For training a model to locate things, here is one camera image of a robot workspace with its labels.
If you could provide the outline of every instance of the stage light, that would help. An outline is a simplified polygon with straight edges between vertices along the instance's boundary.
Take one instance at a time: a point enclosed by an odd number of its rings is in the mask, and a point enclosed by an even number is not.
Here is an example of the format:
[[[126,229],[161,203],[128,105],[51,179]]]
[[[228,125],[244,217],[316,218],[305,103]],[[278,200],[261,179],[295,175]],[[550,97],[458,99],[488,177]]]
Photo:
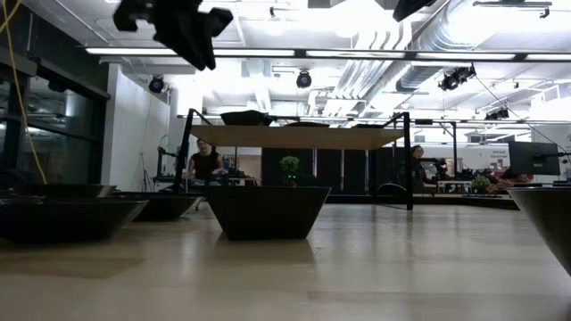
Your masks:
[[[458,86],[464,84],[468,81],[468,79],[476,76],[476,69],[474,69],[474,65],[469,68],[461,67],[457,68],[452,73],[444,74],[444,79],[438,84],[438,86],[446,91],[446,90],[454,90],[458,88]]]
[[[151,82],[149,82],[149,90],[154,94],[162,94],[167,90],[167,86],[164,83],[163,76],[155,75]]]
[[[300,89],[309,88],[311,86],[310,72],[307,70],[300,71],[300,75],[297,77],[296,85]]]

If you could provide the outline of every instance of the spotlight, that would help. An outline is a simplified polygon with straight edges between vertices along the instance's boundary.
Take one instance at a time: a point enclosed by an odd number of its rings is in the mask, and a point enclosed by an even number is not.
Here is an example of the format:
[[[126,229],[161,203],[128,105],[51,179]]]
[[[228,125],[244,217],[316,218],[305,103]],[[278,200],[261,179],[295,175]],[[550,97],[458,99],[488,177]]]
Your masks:
[[[198,12],[203,0],[122,0],[113,14],[119,31],[136,32],[137,20],[154,25],[158,41],[190,62],[198,70],[216,68],[212,38],[217,37],[234,19],[226,9]]]
[[[498,118],[499,119],[508,119],[509,118],[509,111],[506,108],[502,108],[498,111]]]
[[[296,84],[300,89],[309,88],[311,86],[310,72],[307,70],[300,71],[300,75],[297,76]]]
[[[438,86],[444,91],[454,90],[458,88],[458,86],[467,82],[468,79],[475,76],[476,69],[474,68],[474,64],[472,64],[471,67],[460,67],[452,73],[444,74],[444,79],[438,84]]]
[[[154,94],[162,94],[167,90],[167,86],[164,83],[163,76],[154,75],[153,80],[149,83],[149,90]]]

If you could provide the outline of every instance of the black object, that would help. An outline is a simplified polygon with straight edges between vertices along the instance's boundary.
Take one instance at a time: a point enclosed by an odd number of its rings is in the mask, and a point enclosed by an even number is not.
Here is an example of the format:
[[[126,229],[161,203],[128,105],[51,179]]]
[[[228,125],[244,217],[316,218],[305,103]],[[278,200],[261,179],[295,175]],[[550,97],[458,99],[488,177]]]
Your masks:
[[[230,126],[269,126],[274,121],[267,113],[259,111],[225,112],[220,117]]]
[[[68,243],[110,237],[145,207],[121,199],[43,200],[0,205],[0,237],[15,243]]]
[[[411,14],[425,6],[433,5],[435,2],[436,0],[401,0],[394,8],[393,18],[397,22],[401,22]]]
[[[165,155],[177,158],[177,155],[174,152],[167,152],[167,150],[165,150],[164,148],[162,148],[160,146],[157,148],[157,151],[159,152],[159,159],[157,160],[157,177],[161,177],[162,176],[162,158]]]
[[[297,121],[295,123],[289,123],[284,125],[284,127],[312,127],[312,128],[328,128],[328,124],[318,123],[314,121]]]
[[[202,0],[122,0],[113,14],[119,31],[136,32],[137,20],[146,20],[156,29],[154,40],[162,43],[198,70],[216,68],[212,38],[234,19],[226,9],[198,12]]]
[[[454,90],[475,76],[476,69],[474,68],[474,64],[472,64],[471,67],[460,67],[455,69],[452,73],[445,73],[443,81],[441,81],[438,86],[444,91]]]
[[[205,186],[204,195],[232,241],[304,239],[330,188]]]
[[[534,222],[547,246],[571,275],[571,187],[510,188],[508,193]]]
[[[406,197],[407,190],[404,187],[393,184],[393,183],[386,183],[382,184],[378,187],[377,195],[379,196],[397,196],[397,197]]]
[[[297,76],[297,81],[295,82],[298,88],[305,89],[311,86],[311,76],[310,72],[307,70],[300,71],[299,76]]]
[[[151,93],[155,94],[162,94],[167,90],[166,85],[164,84],[163,76],[154,75],[151,82],[149,82],[149,90]]]
[[[149,201],[134,221],[166,221],[179,218],[194,204],[198,194],[180,193],[115,193],[121,199],[129,201]]]
[[[555,175],[561,174],[556,144],[509,142],[510,169],[517,174]]]
[[[17,195],[36,195],[49,198],[97,198],[111,196],[115,186],[110,185],[20,185],[14,187]]]

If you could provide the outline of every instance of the cable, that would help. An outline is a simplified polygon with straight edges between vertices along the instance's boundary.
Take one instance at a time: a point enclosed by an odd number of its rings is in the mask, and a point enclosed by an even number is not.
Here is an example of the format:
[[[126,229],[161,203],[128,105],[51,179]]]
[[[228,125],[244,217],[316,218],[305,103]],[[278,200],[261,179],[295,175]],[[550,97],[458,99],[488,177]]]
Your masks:
[[[5,20],[5,22],[2,25],[2,27],[0,27],[0,33],[4,30],[4,28],[6,28],[6,36],[8,36],[8,51],[10,52],[10,61],[12,63],[12,72],[14,75],[14,83],[16,84],[16,93],[18,94],[18,103],[20,104],[21,119],[23,120],[24,128],[26,129],[26,132],[28,133],[29,146],[32,150],[32,154],[34,155],[34,160],[36,161],[37,170],[39,171],[39,174],[42,177],[42,182],[44,183],[44,185],[46,185],[47,184],[46,175],[44,174],[44,171],[42,170],[42,166],[39,163],[39,158],[37,157],[37,153],[36,153],[36,147],[34,147],[34,141],[32,139],[32,135],[29,132],[29,128],[28,128],[28,117],[26,116],[26,109],[24,108],[24,100],[22,99],[22,96],[21,96],[20,81],[18,80],[18,70],[16,68],[16,60],[14,59],[14,51],[13,51],[13,47],[12,47],[12,34],[10,32],[9,22],[10,22],[10,19],[13,17],[13,15],[18,10],[18,8],[20,7],[20,2],[21,2],[21,0],[18,0],[16,5],[14,6],[14,9],[12,10],[12,13],[10,15],[8,15],[8,9],[6,8],[6,1],[3,1],[2,5],[4,8],[4,20]]]
[[[476,79],[478,79],[478,81],[480,82],[480,84],[482,84],[482,86],[485,88],[485,90],[488,91],[488,93],[490,93],[490,95],[492,95],[493,98],[495,98],[498,102],[500,102],[503,107],[505,107],[508,111],[510,111],[512,114],[514,114],[514,116],[516,116],[517,118],[519,118],[519,120],[521,120],[524,124],[526,124],[528,127],[530,127],[532,129],[532,132],[535,131],[537,134],[539,134],[541,137],[547,139],[549,142],[555,144],[559,149],[561,149],[563,152],[567,152],[567,150],[565,148],[563,148],[561,145],[555,143],[554,141],[552,141],[551,139],[549,139],[546,135],[544,135],[542,132],[540,132],[539,130],[535,129],[533,126],[531,126],[530,124],[527,123],[527,121],[525,121],[525,119],[519,117],[514,111],[512,111],[508,105],[506,103],[504,103],[500,98],[498,98],[497,95],[495,95],[492,90],[490,90],[490,88],[488,88],[488,86],[486,86],[484,84],[484,82],[482,82],[482,80],[480,80],[480,78],[478,76],[475,76]],[[569,160],[569,163],[571,163],[571,156],[567,156],[567,159]]]
[[[16,5],[12,9],[12,12],[10,12],[10,14],[7,17],[6,17],[6,15],[4,15],[4,23],[0,26],[0,34],[4,31],[4,29],[6,29],[8,27],[8,23],[13,18],[14,14],[16,14],[16,12],[18,11],[18,8],[20,8],[20,4],[21,4],[21,0],[18,0]],[[4,0],[3,6],[4,6],[4,13],[6,13],[7,10],[6,10],[6,1],[5,0]]]

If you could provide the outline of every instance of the ceiling light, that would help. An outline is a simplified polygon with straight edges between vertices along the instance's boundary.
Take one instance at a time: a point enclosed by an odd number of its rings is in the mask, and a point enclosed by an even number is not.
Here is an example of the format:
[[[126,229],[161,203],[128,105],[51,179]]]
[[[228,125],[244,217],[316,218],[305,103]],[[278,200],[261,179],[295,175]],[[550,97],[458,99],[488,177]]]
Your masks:
[[[169,48],[89,47],[90,54],[117,56],[169,56],[178,55]],[[293,57],[294,50],[273,49],[214,49],[217,57]]]
[[[512,60],[516,57],[514,53],[417,53],[417,59],[426,60],[464,60],[464,61],[485,61],[485,60]]]
[[[347,121],[345,117],[301,117],[300,121]]]
[[[308,57],[314,58],[370,58],[370,59],[399,59],[404,53],[375,52],[375,51],[352,51],[352,50],[308,50]]]
[[[125,48],[125,47],[99,47],[86,48],[89,54],[122,55],[122,56],[176,56],[169,48]]]
[[[528,54],[525,58],[527,61],[569,61],[571,62],[571,54],[562,54],[562,53],[532,53]]]
[[[214,49],[218,57],[293,57],[294,50],[279,49]]]

